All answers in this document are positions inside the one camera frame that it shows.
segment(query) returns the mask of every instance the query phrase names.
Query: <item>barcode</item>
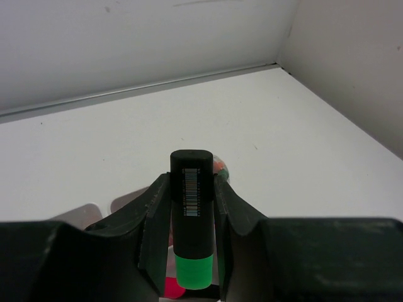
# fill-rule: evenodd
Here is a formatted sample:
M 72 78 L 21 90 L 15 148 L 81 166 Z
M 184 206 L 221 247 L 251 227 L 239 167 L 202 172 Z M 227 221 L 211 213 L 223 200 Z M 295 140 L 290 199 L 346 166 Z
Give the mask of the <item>barcode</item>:
M 183 214 L 200 216 L 200 169 L 183 169 Z

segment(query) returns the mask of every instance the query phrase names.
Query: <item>marker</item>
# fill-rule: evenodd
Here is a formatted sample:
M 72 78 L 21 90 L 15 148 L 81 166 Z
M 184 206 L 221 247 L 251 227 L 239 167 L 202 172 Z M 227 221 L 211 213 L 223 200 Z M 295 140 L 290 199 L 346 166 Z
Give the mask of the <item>marker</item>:
M 203 289 L 213 272 L 213 155 L 204 150 L 171 154 L 171 199 L 176 279 Z

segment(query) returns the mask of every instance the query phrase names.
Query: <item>green cap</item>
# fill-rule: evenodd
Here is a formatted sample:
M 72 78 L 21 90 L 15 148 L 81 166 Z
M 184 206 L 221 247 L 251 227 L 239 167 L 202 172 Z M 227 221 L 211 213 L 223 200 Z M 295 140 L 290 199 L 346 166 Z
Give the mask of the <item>green cap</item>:
M 176 279 L 186 289 L 203 289 L 213 279 L 213 255 L 203 259 L 185 259 L 175 255 Z

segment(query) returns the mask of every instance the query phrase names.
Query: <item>gray wall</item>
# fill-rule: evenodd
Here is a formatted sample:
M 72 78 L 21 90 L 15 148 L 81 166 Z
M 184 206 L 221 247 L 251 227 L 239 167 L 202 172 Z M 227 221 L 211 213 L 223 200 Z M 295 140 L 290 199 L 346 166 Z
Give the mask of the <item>gray wall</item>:
M 299 0 L 2 0 L 0 114 L 274 63 Z
M 302 0 L 278 62 L 403 158 L 402 0 Z

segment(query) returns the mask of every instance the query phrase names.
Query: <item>marker body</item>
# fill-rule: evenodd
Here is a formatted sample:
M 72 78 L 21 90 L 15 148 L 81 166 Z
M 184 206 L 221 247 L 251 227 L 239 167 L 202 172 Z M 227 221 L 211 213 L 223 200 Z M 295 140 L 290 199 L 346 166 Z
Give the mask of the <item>marker body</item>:
M 178 284 L 203 289 L 212 282 L 213 155 L 204 150 L 171 154 L 173 245 Z

